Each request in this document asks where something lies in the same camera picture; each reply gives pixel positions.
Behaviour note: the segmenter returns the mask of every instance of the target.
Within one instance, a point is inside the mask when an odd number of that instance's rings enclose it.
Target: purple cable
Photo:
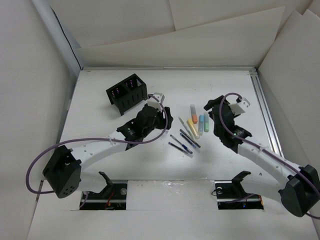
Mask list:
[[[86,191],[86,192],[83,193],[83,194],[85,194],[85,197],[84,197],[83,202],[82,202],[81,205],[79,206],[80,209],[86,204],[86,201],[88,200],[88,197],[89,197],[89,192]]]
[[[252,146],[254,146],[254,147],[256,147],[256,148],[258,148],[258,149],[260,150],[260,146],[259,146],[258,144],[254,143],[254,142],[252,142],[252,141],[246,140],[246,139],[244,139],[244,138],[242,138],[242,137],[239,137],[239,136],[234,135],[234,134],[232,133],[232,131],[230,131],[230,130],[227,128],[227,126],[226,126],[226,124],[225,124],[225,122],[224,122],[224,120],[223,120],[223,118],[222,118],[222,106],[223,106],[223,104],[224,104],[224,101],[225,101],[225,100],[227,99],[227,97],[230,96],[230,95],[235,95],[235,96],[238,96],[240,99],[242,99],[242,96],[241,96],[240,94],[235,93],[235,92],[230,92],[230,93],[226,94],[226,95],[223,97],[223,99],[221,100],[220,105],[219,105],[219,118],[220,118],[220,122],[221,122],[223,128],[224,128],[229,134],[231,134],[232,136],[234,136],[236,139],[239,139],[239,140],[241,140],[241,141],[243,141],[243,142],[245,142],[245,143],[247,143],[247,144],[250,144],[250,145],[252,145]],[[316,188],[316,186],[315,186],[308,178],[306,178],[301,172],[299,172],[297,169],[295,169],[293,166],[289,165],[289,164],[286,163],[285,161],[281,160],[279,157],[273,155],[273,154],[272,154],[271,152],[269,152],[268,150],[266,150],[266,149],[263,148],[262,151],[263,151],[265,154],[267,154],[268,156],[270,156],[271,158],[273,158],[274,160],[282,163],[282,164],[285,165],[287,168],[291,169],[291,170],[294,171],[296,174],[298,174],[299,177],[301,177],[301,178],[312,188],[312,190],[315,192],[315,194],[317,195],[317,197],[320,199],[320,192],[318,191],[318,189]],[[311,214],[309,214],[309,213],[306,213],[306,215],[309,216],[309,217],[311,217],[311,218],[320,220],[320,217],[318,217],[318,216],[313,216],[313,215],[311,215]]]
[[[136,142],[136,141],[125,141],[125,140],[119,140],[119,139],[112,139],[112,142],[116,142],[116,143],[122,143],[122,144],[135,144],[135,145],[139,145],[139,144],[149,144],[152,143],[153,141],[159,139],[167,130],[168,124],[169,124],[169,118],[167,115],[167,112],[165,110],[165,107],[163,106],[163,104],[157,99],[155,98],[152,94],[148,95],[150,98],[155,99],[161,106],[163,112],[164,112],[164,118],[165,118],[165,126],[164,129],[162,130],[162,132],[156,136],[155,138],[148,140],[148,141],[142,141],[142,142]],[[79,139],[71,139],[71,140],[67,140],[67,141],[62,141],[59,142],[51,147],[48,147],[46,150],[44,150],[43,152],[41,152],[30,164],[28,170],[26,171],[26,175],[25,175],[25,185],[26,188],[33,194],[52,194],[54,193],[54,191],[36,191],[34,189],[31,188],[30,186],[30,173],[32,168],[34,167],[34,165],[38,162],[38,160],[45,154],[47,154],[48,152],[50,152],[53,149],[56,149],[57,147],[61,146],[61,145],[65,145],[65,144],[69,144],[69,143],[76,143],[76,142],[84,142],[84,141],[109,141],[110,139],[108,137],[89,137],[89,138],[79,138]]]
[[[242,201],[242,200],[247,200],[247,199],[249,199],[249,198],[251,198],[251,197],[253,197],[253,196],[255,196],[255,195],[257,195],[257,194],[252,193],[252,194],[249,194],[248,196],[245,196],[245,197],[243,197],[243,198],[239,198],[239,199],[232,200],[232,201],[226,201],[225,203],[226,203],[226,204],[238,203],[238,202],[240,202],[240,201]]]

